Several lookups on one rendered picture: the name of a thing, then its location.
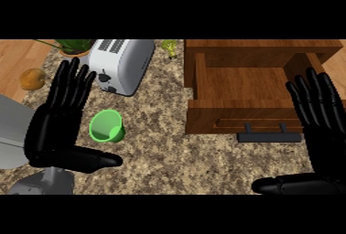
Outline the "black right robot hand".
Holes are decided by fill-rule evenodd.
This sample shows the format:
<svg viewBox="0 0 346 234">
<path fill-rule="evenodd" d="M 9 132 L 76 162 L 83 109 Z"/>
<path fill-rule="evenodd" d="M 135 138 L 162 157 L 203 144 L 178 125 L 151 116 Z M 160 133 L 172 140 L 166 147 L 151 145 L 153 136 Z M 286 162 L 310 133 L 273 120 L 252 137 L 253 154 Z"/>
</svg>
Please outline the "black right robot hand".
<svg viewBox="0 0 346 234">
<path fill-rule="evenodd" d="M 307 140 L 314 172 L 264 177 L 252 184 L 262 195 L 346 196 L 346 110 L 326 72 L 307 69 L 286 83 Z"/>
</svg>

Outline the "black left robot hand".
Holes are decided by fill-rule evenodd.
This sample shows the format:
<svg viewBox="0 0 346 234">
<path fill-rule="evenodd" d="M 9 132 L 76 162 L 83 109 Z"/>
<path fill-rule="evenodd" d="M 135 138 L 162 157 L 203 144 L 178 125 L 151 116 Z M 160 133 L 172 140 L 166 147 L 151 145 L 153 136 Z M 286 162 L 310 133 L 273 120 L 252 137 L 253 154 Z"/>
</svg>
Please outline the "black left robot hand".
<svg viewBox="0 0 346 234">
<path fill-rule="evenodd" d="M 97 72 L 88 72 L 80 59 L 60 64 L 46 102 L 39 106 L 26 138 L 24 155 L 35 167 L 58 167 L 94 173 L 106 167 L 122 166 L 117 154 L 76 145 L 85 106 Z"/>
</svg>

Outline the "green cup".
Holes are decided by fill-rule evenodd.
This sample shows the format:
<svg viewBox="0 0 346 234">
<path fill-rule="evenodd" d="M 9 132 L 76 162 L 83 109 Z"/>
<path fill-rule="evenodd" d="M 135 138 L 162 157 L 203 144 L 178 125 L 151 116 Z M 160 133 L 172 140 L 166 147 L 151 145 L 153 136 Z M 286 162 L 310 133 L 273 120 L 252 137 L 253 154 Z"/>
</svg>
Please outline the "green cup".
<svg viewBox="0 0 346 234">
<path fill-rule="evenodd" d="M 126 135 L 122 115 L 116 110 L 103 110 L 89 123 L 89 136 L 100 143 L 119 143 Z"/>
</svg>

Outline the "wooden drawer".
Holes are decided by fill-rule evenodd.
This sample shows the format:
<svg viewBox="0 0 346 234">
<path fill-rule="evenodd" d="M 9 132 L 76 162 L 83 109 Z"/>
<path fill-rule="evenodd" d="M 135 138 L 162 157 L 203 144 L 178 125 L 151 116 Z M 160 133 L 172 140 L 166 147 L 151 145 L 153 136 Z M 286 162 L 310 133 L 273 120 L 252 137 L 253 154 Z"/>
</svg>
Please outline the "wooden drawer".
<svg viewBox="0 0 346 234">
<path fill-rule="evenodd" d="M 279 132 L 282 125 L 302 132 L 286 83 L 307 74 L 307 68 L 324 71 L 314 53 L 293 55 L 282 68 L 212 68 L 199 53 L 187 132 L 239 133 L 246 126 L 256 132 Z"/>
</svg>

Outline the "brown potato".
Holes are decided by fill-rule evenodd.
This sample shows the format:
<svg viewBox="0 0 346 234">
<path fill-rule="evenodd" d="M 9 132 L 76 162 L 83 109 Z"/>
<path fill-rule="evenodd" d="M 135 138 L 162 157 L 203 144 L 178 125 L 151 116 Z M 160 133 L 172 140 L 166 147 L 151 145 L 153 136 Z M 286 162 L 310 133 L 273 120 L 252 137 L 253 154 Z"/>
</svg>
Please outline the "brown potato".
<svg viewBox="0 0 346 234">
<path fill-rule="evenodd" d="M 29 69 L 21 77 L 21 88 L 24 90 L 39 90 L 45 85 L 46 73 L 42 69 Z"/>
</svg>

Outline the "white toaster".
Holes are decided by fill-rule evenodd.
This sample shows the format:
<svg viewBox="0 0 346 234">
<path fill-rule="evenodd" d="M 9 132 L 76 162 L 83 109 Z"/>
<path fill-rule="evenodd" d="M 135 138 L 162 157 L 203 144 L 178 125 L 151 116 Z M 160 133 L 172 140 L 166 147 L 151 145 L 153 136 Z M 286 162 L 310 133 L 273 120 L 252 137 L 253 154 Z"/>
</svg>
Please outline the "white toaster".
<svg viewBox="0 0 346 234">
<path fill-rule="evenodd" d="M 104 91 L 132 97 L 145 76 L 153 39 L 98 39 L 89 51 L 89 68 Z"/>
</svg>

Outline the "potted green plant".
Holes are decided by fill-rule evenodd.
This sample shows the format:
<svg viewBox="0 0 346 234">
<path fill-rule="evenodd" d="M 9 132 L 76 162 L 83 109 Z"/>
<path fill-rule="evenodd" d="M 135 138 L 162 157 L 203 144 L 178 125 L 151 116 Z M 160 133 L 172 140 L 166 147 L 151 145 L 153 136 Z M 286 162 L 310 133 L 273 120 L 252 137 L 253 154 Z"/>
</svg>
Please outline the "potted green plant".
<svg viewBox="0 0 346 234">
<path fill-rule="evenodd" d="M 83 57 L 88 55 L 95 39 L 57 39 L 55 43 L 49 43 L 39 39 L 39 42 L 57 48 L 64 57 Z"/>
</svg>

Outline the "wooden cabinet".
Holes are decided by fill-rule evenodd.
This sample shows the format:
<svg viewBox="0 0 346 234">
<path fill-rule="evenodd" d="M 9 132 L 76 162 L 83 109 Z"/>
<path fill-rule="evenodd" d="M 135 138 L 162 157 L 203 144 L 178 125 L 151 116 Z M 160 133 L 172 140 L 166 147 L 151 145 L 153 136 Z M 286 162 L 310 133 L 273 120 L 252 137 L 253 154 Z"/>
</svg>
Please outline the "wooden cabinet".
<svg viewBox="0 0 346 234">
<path fill-rule="evenodd" d="M 184 86 L 194 87 L 197 53 L 209 68 L 283 68 L 296 54 L 313 53 L 324 63 L 342 48 L 338 39 L 185 39 Z"/>
</svg>

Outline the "small green plant sprig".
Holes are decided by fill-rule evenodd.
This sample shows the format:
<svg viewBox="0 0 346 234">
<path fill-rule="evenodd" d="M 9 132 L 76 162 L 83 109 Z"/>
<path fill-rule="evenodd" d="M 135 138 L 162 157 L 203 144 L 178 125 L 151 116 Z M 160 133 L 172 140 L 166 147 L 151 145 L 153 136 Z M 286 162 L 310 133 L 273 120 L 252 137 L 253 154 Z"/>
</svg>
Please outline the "small green plant sprig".
<svg viewBox="0 0 346 234">
<path fill-rule="evenodd" d="M 177 55 L 177 40 L 175 39 L 165 39 L 163 40 L 163 49 L 168 50 L 169 58 L 175 59 Z"/>
</svg>

